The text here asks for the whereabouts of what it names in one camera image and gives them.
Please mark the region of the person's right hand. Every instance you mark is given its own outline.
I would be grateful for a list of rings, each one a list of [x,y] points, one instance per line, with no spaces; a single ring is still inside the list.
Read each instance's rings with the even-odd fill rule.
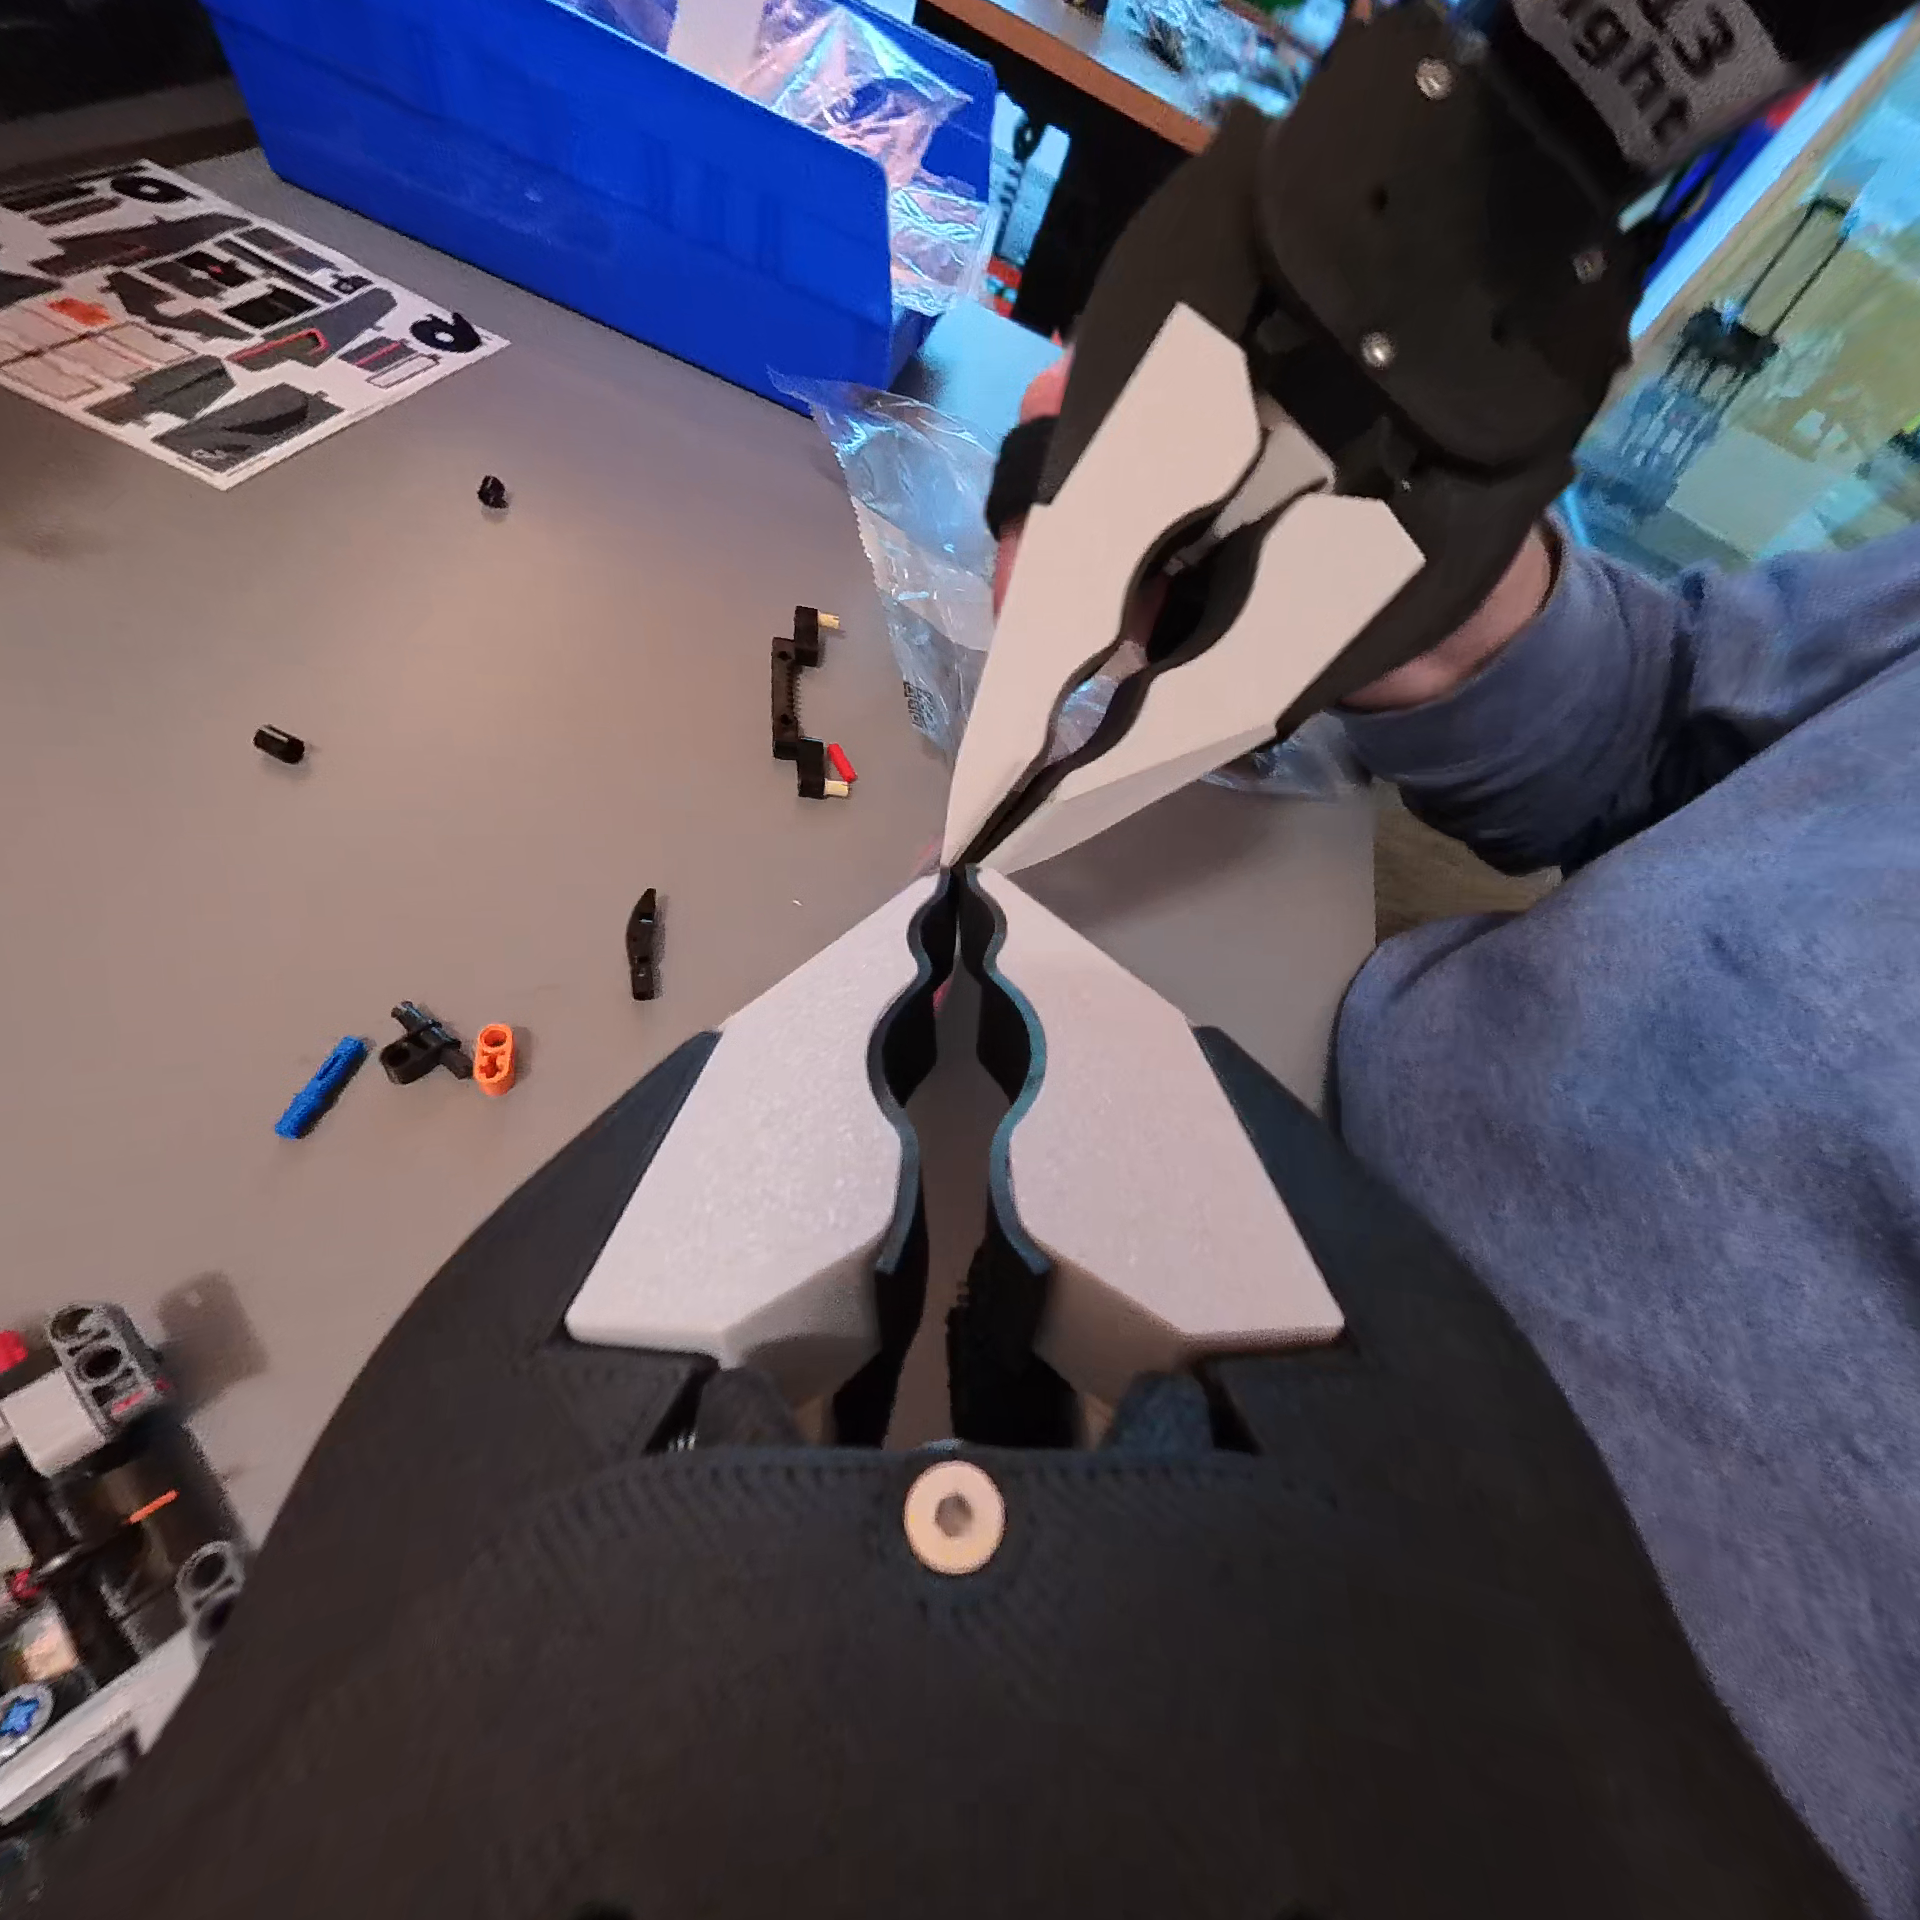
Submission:
[[[1563,539],[1557,523],[1544,519],[1526,535],[1476,616],[1467,616],[1443,648],[1357,689],[1340,708],[1348,714],[1391,714],[1454,700],[1549,609],[1553,591],[1558,586],[1558,564]]]

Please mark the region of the blue storage bin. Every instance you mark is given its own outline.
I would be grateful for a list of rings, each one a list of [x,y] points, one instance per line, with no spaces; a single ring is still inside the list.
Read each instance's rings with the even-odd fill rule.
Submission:
[[[878,159],[565,3],[207,3],[277,180],[783,405],[889,387]]]

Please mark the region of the lego car chassis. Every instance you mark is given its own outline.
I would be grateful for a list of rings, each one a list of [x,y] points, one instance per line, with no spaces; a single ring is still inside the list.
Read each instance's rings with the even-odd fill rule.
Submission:
[[[4,1895],[126,1785],[252,1543],[169,1363],[111,1301],[4,1331]]]

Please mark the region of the black lego rack assembly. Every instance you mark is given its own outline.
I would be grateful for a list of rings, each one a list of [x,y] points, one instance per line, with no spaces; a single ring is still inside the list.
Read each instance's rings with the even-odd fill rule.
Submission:
[[[832,633],[832,611],[794,606],[791,634],[771,640],[771,757],[794,768],[800,798],[814,804],[847,798],[831,795],[824,742],[802,728],[802,678],[822,665]]]

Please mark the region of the blue lego pin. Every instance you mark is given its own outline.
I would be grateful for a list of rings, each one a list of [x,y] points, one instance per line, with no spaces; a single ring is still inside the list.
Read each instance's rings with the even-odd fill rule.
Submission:
[[[300,1084],[300,1093],[287,1102],[273,1121],[277,1141],[305,1141],[335,1109],[340,1095],[367,1069],[368,1042],[352,1033],[340,1038],[324,1064]]]

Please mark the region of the sticker sheet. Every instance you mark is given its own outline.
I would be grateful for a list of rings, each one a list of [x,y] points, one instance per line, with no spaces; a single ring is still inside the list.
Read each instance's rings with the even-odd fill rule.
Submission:
[[[153,159],[4,187],[4,396],[233,490],[508,339]]]

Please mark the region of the black lego pin connector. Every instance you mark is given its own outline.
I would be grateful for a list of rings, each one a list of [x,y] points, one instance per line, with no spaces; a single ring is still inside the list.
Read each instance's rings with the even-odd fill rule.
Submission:
[[[470,1042],[433,1013],[416,1000],[391,1008],[401,1033],[380,1046],[376,1064],[395,1087],[424,1084],[430,1074],[452,1074],[458,1080],[473,1080],[473,1050]]]

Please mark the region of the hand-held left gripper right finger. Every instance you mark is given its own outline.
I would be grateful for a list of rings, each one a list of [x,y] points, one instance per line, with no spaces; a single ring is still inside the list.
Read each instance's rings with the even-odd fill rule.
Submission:
[[[1080,1403],[1348,1321],[1200,1027],[1012,877],[961,870],[979,1062],[1009,1099],[957,1293],[957,1439],[1070,1448]]]

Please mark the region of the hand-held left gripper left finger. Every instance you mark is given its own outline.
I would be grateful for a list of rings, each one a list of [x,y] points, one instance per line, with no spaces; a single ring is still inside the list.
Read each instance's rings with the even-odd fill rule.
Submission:
[[[824,1403],[883,1444],[923,1317],[923,1149],[956,874],[898,896],[715,1033],[565,1329],[603,1349],[707,1358]]]

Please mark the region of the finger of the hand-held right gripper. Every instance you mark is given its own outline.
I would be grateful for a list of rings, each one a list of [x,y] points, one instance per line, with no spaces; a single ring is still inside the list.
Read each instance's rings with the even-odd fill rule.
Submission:
[[[1219,519],[1263,452],[1243,352],[1175,303],[1059,493],[1027,512],[949,791],[942,867],[1002,848],[1059,708],[1123,644],[1150,561]]]
[[[974,829],[979,867],[1047,865],[1265,744],[1426,564],[1381,497],[1314,490],[1260,531],[1219,547],[1189,634],[1118,686],[1093,742]]]

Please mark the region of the large clear plastic bag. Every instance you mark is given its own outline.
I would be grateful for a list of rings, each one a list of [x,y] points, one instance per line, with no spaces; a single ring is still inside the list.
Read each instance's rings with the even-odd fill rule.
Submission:
[[[783,372],[776,387],[812,410],[840,463],[911,719],[956,761],[993,648],[985,497],[998,452],[979,429],[912,396]],[[1070,692],[1050,736],[1050,763],[1093,742],[1123,678],[1139,670],[1141,652],[1123,648]],[[1371,786],[1341,728],[1328,714],[1206,781],[1240,795],[1310,804]]]

